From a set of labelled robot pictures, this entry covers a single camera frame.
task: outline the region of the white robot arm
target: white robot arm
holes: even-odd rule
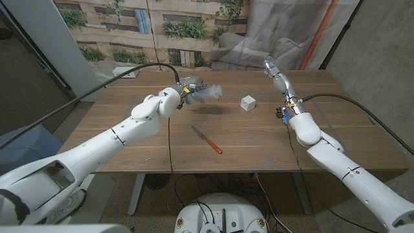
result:
[[[184,100],[205,99],[199,76],[149,95],[131,116],[81,145],[31,162],[0,177],[0,225],[34,225],[65,200],[97,167],[126,146],[156,135],[159,116],[169,118]]]
[[[274,87],[283,93],[286,107],[278,109],[280,118],[289,117],[289,124],[303,146],[310,146],[309,156],[341,180],[352,193],[378,218],[388,231],[409,227],[414,230],[414,204],[405,200],[375,176],[343,154],[341,144],[316,125],[298,100],[289,79],[265,60],[267,74]]]

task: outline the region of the wall mural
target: wall mural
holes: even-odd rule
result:
[[[117,66],[317,69],[357,0],[54,0],[99,80]],[[168,71],[148,67],[143,71]]]

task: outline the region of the gray curtain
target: gray curtain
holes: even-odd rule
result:
[[[331,0],[251,0],[245,36],[224,33],[210,53],[213,71],[298,69]]]

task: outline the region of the blue object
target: blue object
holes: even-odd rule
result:
[[[23,129],[24,127],[1,135],[0,143]],[[53,156],[61,147],[62,143],[58,139],[42,125],[38,125],[0,151],[0,175],[30,162]]]
[[[134,10],[136,22],[138,22],[138,28],[141,33],[149,34],[149,20],[146,10]]]

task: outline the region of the small white cube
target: small white cube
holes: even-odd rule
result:
[[[241,107],[246,111],[253,109],[255,104],[256,100],[251,96],[246,96],[241,99]]]
[[[116,67],[112,73],[116,76],[118,74],[122,74],[125,71],[128,71],[134,67]],[[139,73],[139,70],[133,71],[129,74],[122,76],[121,78],[135,78]]]

